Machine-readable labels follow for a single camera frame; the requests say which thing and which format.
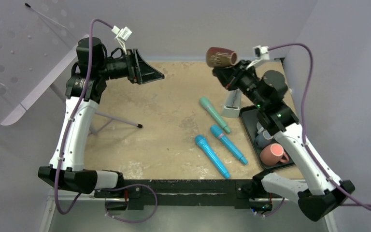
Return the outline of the brown mug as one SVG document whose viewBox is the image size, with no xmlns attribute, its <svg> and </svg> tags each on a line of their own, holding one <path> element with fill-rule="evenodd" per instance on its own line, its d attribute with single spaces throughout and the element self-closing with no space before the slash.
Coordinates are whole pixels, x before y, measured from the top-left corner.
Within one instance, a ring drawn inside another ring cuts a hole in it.
<svg viewBox="0 0 371 232">
<path fill-rule="evenodd" d="M 235 51 L 221 47 L 210 47 L 206 52 L 206 64 L 211 68 L 230 67 L 237 63 Z"/>
</svg>

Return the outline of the dark blue-grey mug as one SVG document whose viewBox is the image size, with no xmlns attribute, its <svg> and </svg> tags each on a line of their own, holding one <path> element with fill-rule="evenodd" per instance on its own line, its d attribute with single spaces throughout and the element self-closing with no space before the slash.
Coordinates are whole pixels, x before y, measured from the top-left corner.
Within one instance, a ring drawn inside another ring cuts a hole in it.
<svg viewBox="0 0 371 232">
<path fill-rule="evenodd" d="M 269 134 L 269 132 L 263 129 L 255 138 L 255 145 L 259 149 L 264 149 L 268 145 L 270 145 L 273 141 L 273 136 Z"/>
</svg>

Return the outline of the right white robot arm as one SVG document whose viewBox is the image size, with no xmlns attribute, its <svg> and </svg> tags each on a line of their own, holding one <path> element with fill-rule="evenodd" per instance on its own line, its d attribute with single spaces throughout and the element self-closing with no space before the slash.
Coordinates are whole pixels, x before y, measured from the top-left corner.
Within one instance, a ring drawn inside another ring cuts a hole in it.
<svg viewBox="0 0 371 232">
<path fill-rule="evenodd" d="M 355 191 L 354 184 L 336 175 L 303 135 L 298 117 L 284 102 L 288 87 L 282 73 L 269 70 L 258 77 L 247 60 L 213 68 L 212 73 L 225 89 L 240 90 L 254 104 L 261 126 L 284 148 L 305 178 L 300 183 L 262 171 L 253 176 L 252 193 L 259 197 L 274 193 L 296 202 L 301 212 L 316 222 Z"/>
</svg>

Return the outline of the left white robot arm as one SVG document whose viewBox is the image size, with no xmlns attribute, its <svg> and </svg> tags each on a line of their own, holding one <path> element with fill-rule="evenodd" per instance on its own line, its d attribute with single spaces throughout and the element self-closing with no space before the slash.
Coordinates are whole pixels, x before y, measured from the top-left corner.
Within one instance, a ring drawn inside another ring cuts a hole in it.
<svg viewBox="0 0 371 232">
<path fill-rule="evenodd" d="M 146 84 L 164 79 L 164 74 L 150 66 L 137 49 L 122 52 L 114 58 L 99 38 L 88 37 L 78 42 L 77 62 L 66 83 L 66 110 L 55 152 L 38 177 L 54 188 L 89 194 L 106 189 L 114 198 L 123 195 L 122 174 L 84 168 L 84 152 L 93 115 L 97 111 L 108 80 L 127 78 L 133 84 Z"/>
</svg>

